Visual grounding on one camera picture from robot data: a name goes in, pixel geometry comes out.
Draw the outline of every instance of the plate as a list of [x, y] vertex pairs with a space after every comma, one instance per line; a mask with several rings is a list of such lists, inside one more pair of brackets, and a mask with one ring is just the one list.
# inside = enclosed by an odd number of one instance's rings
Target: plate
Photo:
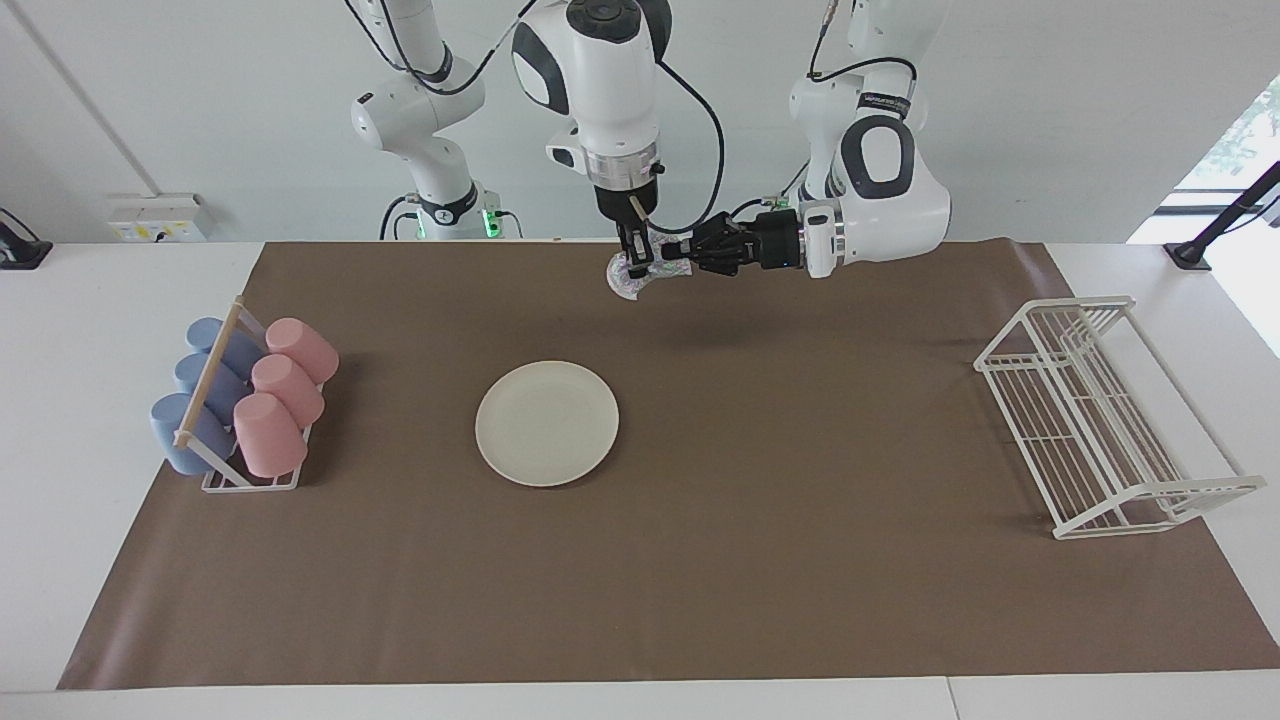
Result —
[[476, 413], [476, 445], [499, 475], [548, 488], [590, 473], [618, 437], [618, 401], [572, 363], [525, 365], [494, 383]]

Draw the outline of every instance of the brown table mat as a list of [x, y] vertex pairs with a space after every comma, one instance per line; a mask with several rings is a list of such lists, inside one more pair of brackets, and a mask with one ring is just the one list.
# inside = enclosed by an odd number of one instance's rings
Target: brown table mat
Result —
[[[303, 487], [163, 469], [60, 688], [1280, 666], [1203, 523], [1060, 542], [982, 378], [1048, 254], [604, 283], [612, 249], [270, 245], [247, 297], [343, 352]], [[489, 386], [613, 387], [591, 475], [508, 483]]]

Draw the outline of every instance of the wall socket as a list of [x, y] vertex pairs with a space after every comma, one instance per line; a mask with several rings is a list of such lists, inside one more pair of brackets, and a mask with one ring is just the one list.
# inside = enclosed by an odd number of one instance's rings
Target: wall socket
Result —
[[113, 196], [106, 219], [123, 242], [206, 242], [212, 218], [195, 195]]

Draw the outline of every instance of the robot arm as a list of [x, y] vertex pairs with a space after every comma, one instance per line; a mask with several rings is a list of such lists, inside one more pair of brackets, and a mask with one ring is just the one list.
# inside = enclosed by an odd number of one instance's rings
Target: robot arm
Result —
[[428, 237], [498, 234], [500, 229], [490, 219], [490, 213], [498, 209], [498, 196], [471, 178], [462, 147], [435, 135], [484, 105], [483, 81], [460, 90], [475, 67], [456, 58], [440, 38], [431, 0], [356, 1], [374, 41], [401, 70], [352, 102], [356, 132], [370, 146], [398, 155], [408, 164], [417, 188], [419, 220]]
[[657, 63], [671, 38], [667, 0], [552, 0], [516, 28], [512, 55], [525, 94], [570, 119], [548, 156], [595, 186], [643, 278], [654, 261], [645, 214], [658, 206]]
[[950, 0], [856, 3], [850, 45], [855, 64], [869, 64], [859, 74], [805, 77], [792, 90], [792, 115], [810, 146], [809, 174], [791, 197], [795, 209], [750, 223], [718, 215], [692, 240], [664, 247], [664, 258], [690, 258], [727, 275], [760, 263], [826, 278], [842, 265], [911, 258], [942, 242], [951, 196], [920, 158], [913, 132], [920, 123], [910, 109], [915, 64]]

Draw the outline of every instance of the dish rack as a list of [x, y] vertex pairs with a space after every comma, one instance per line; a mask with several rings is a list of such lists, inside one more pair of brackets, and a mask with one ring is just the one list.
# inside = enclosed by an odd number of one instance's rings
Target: dish rack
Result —
[[[174, 447], [179, 450], [191, 450], [212, 468], [201, 482], [200, 488], [207, 493], [246, 493], [246, 492], [280, 492], [289, 491], [298, 487], [298, 477], [302, 474], [302, 465], [298, 465], [296, 470], [288, 475], [280, 475], [278, 478], [256, 478], [248, 471], [241, 471], [232, 466], [227, 460], [218, 456], [216, 452], [209, 448], [198, 437], [196, 437], [196, 420], [200, 418], [200, 410], [205, 405], [205, 400], [209, 397], [209, 389], [214, 383], [214, 370], [218, 364], [223, 361], [223, 355], [227, 354], [227, 345], [230, 342], [232, 333], [237, 329], [246, 332], [253, 342], [260, 347], [266, 348], [266, 328], [262, 323], [257, 322], [248, 309], [244, 307], [244, 296], [237, 296], [236, 301], [232, 302], [230, 311], [227, 313], [227, 319], [223, 320], [223, 329], [218, 333], [218, 338], [214, 341], [214, 347], [209, 351], [209, 361], [205, 364], [205, 370], [200, 374], [200, 380], [196, 383], [196, 391], [191, 393], [191, 402], [187, 405], [187, 413], [182, 418], [182, 425], [174, 433]], [[324, 384], [317, 386], [320, 392], [324, 392]], [[314, 425], [307, 425], [302, 429], [302, 442], [310, 445], [311, 442], [311, 428]], [[232, 459], [236, 457], [236, 452], [239, 450], [239, 443], [232, 450]]]
[[[983, 374], [1053, 519], [1053, 537], [1155, 533], [1266, 486], [1248, 477], [1134, 320], [1132, 297], [1028, 302], [987, 346]], [[1103, 351], [1121, 324], [1146, 346], [1238, 477], [1193, 479]]]

